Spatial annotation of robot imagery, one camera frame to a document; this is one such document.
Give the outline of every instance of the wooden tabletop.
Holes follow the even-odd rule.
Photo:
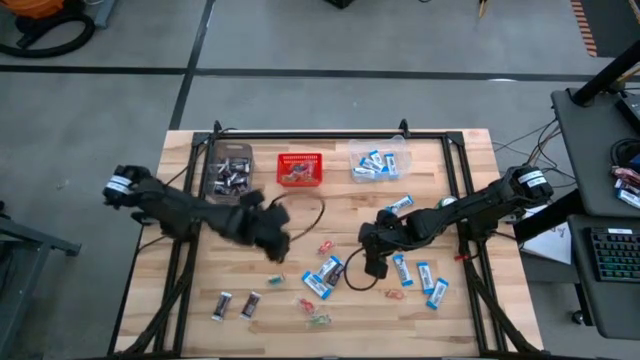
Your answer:
[[[474,186],[481,189],[499,177],[488,130],[461,130]],[[167,181],[187,163],[193,132],[167,134],[158,177]],[[196,261],[183,356],[198,357],[292,357],[292,356],[470,356],[477,355],[473,321],[469,307],[462,264],[453,260],[458,237],[449,227],[429,246],[405,253],[416,284],[402,288],[391,267],[387,279],[370,291],[350,290],[340,280],[331,296],[322,301],[306,287],[301,276],[317,271],[327,257],[316,255],[326,240],[337,246],[330,252],[343,261],[359,248],[357,233],[363,222],[373,222],[376,212],[410,194],[416,204],[410,208],[433,207],[449,195],[442,145],[436,140],[412,139],[411,175],[395,182],[356,184],[351,179],[347,142],[342,140],[251,140],[254,153],[254,188],[264,191],[267,201],[284,192],[311,192],[322,196],[327,210],[317,227],[293,242],[286,261],[273,264],[259,249],[243,248],[224,241],[204,227]],[[276,157],[284,152],[321,152],[324,181],[318,188],[288,190],[276,183]],[[200,178],[199,165],[196,179]],[[462,182],[456,162],[458,181]],[[182,188],[183,178],[172,185]],[[292,235],[313,222],[319,203],[305,197],[283,200],[291,222]],[[511,232],[510,228],[500,230]],[[144,231],[142,244],[159,236],[158,228]],[[171,241],[154,244],[141,252],[134,267],[131,287],[116,345],[128,347],[148,324],[157,310],[164,288]],[[498,299],[516,327],[534,346],[542,341],[529,295],[516,243],[496,237],[488,242],[488,252]],[[428,261],[434,277],[449,282],[449,289],[438,310],[425,305],[416,262]],[[363,271],[364,259],[356,256],[349,266],[354,285],[368,285],[372,278]],[[286,282],[270,286],[267,278],[284,273]],[[385,290],[402,289],[407,297],[398,301],[386,298]],[[211,319],[220,296],[226,291],[233,299],[223,322]],[[262,295],[251,321],[238,316],[251,291]],[[307,327],[307,317],[293,305],[296,296],[320,306],[331,316],[327,327]],[[483,307],[489,343],[493,336],[489,315]],[[175,318],[169,322],[168,342],[173,339]]]

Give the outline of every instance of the black keyboard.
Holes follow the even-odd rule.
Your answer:
[[[640,230],[590,228],[598,281],[640,283]]]

